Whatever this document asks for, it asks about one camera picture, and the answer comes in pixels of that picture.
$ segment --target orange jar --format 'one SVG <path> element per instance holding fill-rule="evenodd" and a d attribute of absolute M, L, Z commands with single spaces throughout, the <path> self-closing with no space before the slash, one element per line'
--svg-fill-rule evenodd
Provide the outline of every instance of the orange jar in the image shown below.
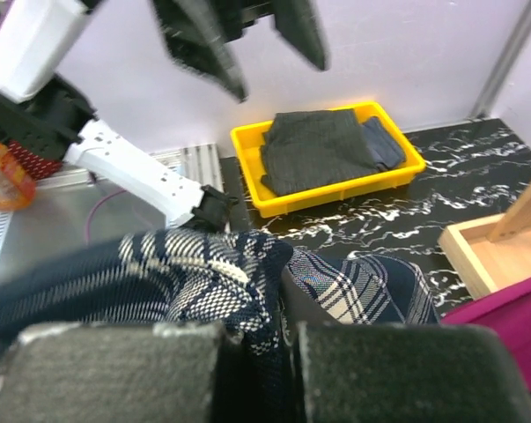
<path fill-rule="evenodd" d="M 36 182 L 25 172 L 9 149 L 0 143 L 0 211 L 27 207 L 34 199 Z"/>

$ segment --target white wall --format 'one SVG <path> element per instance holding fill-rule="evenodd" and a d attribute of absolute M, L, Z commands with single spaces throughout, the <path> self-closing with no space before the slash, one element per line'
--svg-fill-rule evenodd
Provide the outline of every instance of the white wall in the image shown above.
<path fill-rule="evenodd" d="M 475 105 L 526 0 L 316 0 L 331 70 L 313 70 L 264 19 L 232 43 L 240 105 L 166 57 L 147 0 L 107 0 L 61 72 L 148 152 L 218 142 L 276 112 L 379 101 L 403 128 L 454 122 Z"/>
<path fill-rule="evenodd" d="M 531 147 L 531 35 L 492 109 Z"/>

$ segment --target yellow plastic bin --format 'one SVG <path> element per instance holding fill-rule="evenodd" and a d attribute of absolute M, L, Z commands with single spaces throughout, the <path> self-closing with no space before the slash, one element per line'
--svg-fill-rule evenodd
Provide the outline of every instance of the yellow plastic bin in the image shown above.
<path fill-rule="evenodd" d="M 379 103 L 366 101 L 341 108 L 332 108 L 331 110 L 345 108 L 353 108 L 360 122 L 365 122 L 370 117 L 378 116 L 388 133 L 392 135 L 404 150 L 406 161 L 397 169 L 387 172 L 333 183 L 315 189 L 308 189 L 290 194 L 289 196 L 278 197 L 261 183 L 265 169 L 262 164 L 260 147 L 265 144 L 263 133 L 269 130 L 273 121 L 240 126 L 232 130 L 232 141 L 236 148 L 236 153 L 238 153 L 241 170 L 246 179 L 252 202 L 262 217 L 270 218 L 271 216 L 295 212 L 296 210 L 344 200 L 345 198 L 361 196 L 382 189 L 396 188 L 410 183 L 416 174 L 424 171 L 424 159 L 419 155 L 410 141 L 400 132 Z"/>

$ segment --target pink fabric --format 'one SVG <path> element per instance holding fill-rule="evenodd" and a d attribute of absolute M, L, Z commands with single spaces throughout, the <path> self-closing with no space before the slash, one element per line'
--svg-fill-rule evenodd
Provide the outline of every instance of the pink fabric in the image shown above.
<path fill-rule="evenodd" d="M 531 391 L 531 278 L 461 306 L 443 324 L 477 324 L 497 332 Z"/>

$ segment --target marble tabletop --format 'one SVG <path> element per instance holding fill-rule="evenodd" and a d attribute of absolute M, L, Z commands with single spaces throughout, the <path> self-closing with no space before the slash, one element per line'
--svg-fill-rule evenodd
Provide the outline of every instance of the marble tabletop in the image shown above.
<path fill-rule="evenodd" d="M 420 266 L 440 313 L 470 296 L 438 245 L 447 225 L 504 212 L 531 181 L 531 150 L 502 121 L 406 134 L 427 168 L 409 185 L 262 219 L 237 160 L 222 161 L 225 189 L 243 196 L 232 229 L 257 228 L 323 256 L 399 256 Z"/>

